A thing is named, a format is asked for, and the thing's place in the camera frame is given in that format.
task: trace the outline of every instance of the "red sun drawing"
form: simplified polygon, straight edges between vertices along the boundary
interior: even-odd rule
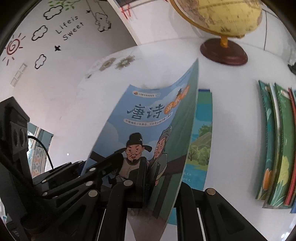
[[[15,38],[15,35],[12,36],[12,40],[8,43],[8,45],[5,47],[7,56],[2,59],[2,61],[7,60],[6,66],[9,64],[10,57],[12,60],[14,60],[14,57],[12,56],[18,49],[22,49],[23,47],[20,45],[21,40],[23,40],[26,36],[21,38],[21,34],[17,38]]]

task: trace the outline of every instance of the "brown globe base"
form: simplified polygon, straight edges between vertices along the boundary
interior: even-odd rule
[[[200,46],[200,51],[206,58],[227,65],[243,65],[248,62],[248,56],[241,46],[228,40],[228,47],[220,45],[221,39],[208,39]]]

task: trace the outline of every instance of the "black hat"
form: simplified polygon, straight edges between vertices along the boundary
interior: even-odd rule
[[[131,145],[141,145],[144,147],[145,150],[147,150],[148,152],[151,152],[152,151],[152,147],[151,146],[147,146],[147,145],[143,145],[143,141],[142,141],[142,135],[140,133],[133,133],[130,135],[127,143],[126,143],[126,148],[128,146],[131,146]],[[122,148],[116,152],[124,152],[126,148]]]

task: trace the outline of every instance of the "cloud drawing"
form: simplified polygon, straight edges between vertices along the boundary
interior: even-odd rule
[[[44,54],[41,54],[39,58],[35,61],[35,69],[39,69],[42,65],[44,65],[45,61],[46,56]]]
[[[42,38],[47,31],[48,28],[45,25],[42,25],[33,33],[32,41],[36,41],[37,39]]]
[[[43,14],[46,20],[52,19],[55,15],[59,15],[64,7],[62,5],[51,7],[47,12]]]

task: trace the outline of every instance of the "white table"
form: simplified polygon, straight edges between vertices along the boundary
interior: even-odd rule
[[[126,49],[99,60],[81,81],[75,102],[60,121],[49,154],[54,166],[85,160],[101,129],[129,84],[141,88],[171,85],[198,57],[199,88],[213,93],[213,136],[205,188],[215,188],[269,241],[289,232],[295,217],[290,210],[262,209],[255,200],[264,161],[264,110],[258,80],[296,88],[296,78],[279,57],[241,44],[249,61],[240,67],[206,59],[199,51],[201,39],[175,39]],[[107,59],[134,55],[122,70],[115,65],[100,72]],[[126,240],[133,240],[127,227]],[[162,240],[177,240],[176,228],[167,227]]]

